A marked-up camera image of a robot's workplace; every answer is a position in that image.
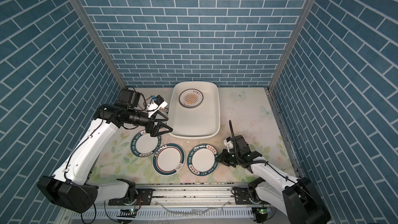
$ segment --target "white plate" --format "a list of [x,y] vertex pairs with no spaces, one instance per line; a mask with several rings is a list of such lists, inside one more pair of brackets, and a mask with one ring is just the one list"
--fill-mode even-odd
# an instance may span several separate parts
[[188,168],[195,175],[208,175],[212,173],[218,165],[218,161],[216,160],[217,156],[217,150],[211,145],[197,145],[188,154]]
[[145,131],[137,133],[131,141],[131,152],[137,157],[147,157],[152,155],[162,143],[160,136],[151,137]]
[[203,94],[197,89],[187,89],[180,94],[180,104],[186,108],[195,108],[203,101]]
[[170,176],[180,171],[184,160],[185,154],[179,145],[165,144],[155,152],[152,165],[157,173]]

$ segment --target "plate with red stripe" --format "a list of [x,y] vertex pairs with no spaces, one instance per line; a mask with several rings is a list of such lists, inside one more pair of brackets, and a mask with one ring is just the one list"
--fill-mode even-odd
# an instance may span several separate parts
[[179,145],[165,144],[155,152],[152,165],[157,173],[170,176],[180,171],[184,160],[185,154]]

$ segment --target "floral tabletop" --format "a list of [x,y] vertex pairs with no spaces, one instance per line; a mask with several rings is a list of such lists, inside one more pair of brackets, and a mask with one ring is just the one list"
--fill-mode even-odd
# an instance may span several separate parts
[[[173,88],[140,88],[148,97],[161,95],[170,102]],[[293,167],[282,141],[281,134],[272,114],[264,88],[219,88],[221,127],[218,134],[209,140],[186,141],[163,134],[162,145],[175,143],[181,146],[187,157],[193,147],[207,143],[218,153],[225,148],[223,141],[231,136],[228,121],[232,121],[234,134],[242,135],[251,151],[260,152],[273,165],[290,175]],[[134,136],[144,130],[120,128],[103,148],[89,179],[91,184],[103,184],[124,178],[136,183],[215,183],[248,182],[256,177],[242,167],[227,167],[218,164],[216,170],[207,176],[196,176],[184,162],[182,169],[172,176],[161,176],[153,168],[153,155],[136,157],[130,148]]]

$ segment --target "robotic arm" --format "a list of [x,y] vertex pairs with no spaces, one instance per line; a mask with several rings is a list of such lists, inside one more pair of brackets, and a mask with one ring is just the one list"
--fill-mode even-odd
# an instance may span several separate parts
[[242,136],[224,140],[227,149],[217,157],[226,165],[240,165],[259,178],[248,184],[252,202],[271,203],[288,218],[291,224],[326,224],[331,216],[313,183],[306,177],[298,179],[271,165],[258,152],[252,152]]
[[[103,147],[124,123],[143,126],[152,137],[173,131],[162,122],[168,118],[158,111],[167,102],[160,95],[152,96],[150,104],[144,104],[146,110],[134,109],[141,95],[135,90],[122,89],[114,105],[104,104],[97,109],[90,127],[67,160],[51,177],[42,176],[37,183],[51,203],[83,213],[95,202],[122,198],[129,204],[136,200],[134,182],[118,179],[115,183],[95,186],[87,185],[86,181]],[[157,114],[162,115],[162,121],[156,119]]]
[[[141,93],[122,89],[114,105],[102,105],[77,147],[67,160],[55,170],[52,176],[42,176],[37,187],[47,199],[58,206],[83,213],[94,203],[118,198],[126,205],[137,200],[135,183],[124,179],[104,185],[88,185],[91,168],[103,147],[124,123],[145,127],[145,132],[156,137],[172,128],[164,124],[168,118],[158,111],[167,103],[158,96],[152,96],[145,110],[138,110]],[[157,114],[163,119],[156,119]],[[307,178],[297,179],[268,163],[256,151],[251,151],[242,136],[231,135],[224,141],[227,149],[217,157],[226,166],[242,166],[259,178],[249,183],[247,193],[252,202],[266,201],[274,205],[289,218],[291,224],[326,224],[330,220],[320,195]]]

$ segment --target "blue tile wall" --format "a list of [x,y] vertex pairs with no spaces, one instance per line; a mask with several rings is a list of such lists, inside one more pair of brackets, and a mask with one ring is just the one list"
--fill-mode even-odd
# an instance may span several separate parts
[[398,0],[316,0],[275,87],[334,223],[398,223]]
[[53,223],[36,187],[119,86],[67,0],[0,0],[0,223]]
[[267,86],[305,0],[81,0],[127,85]]

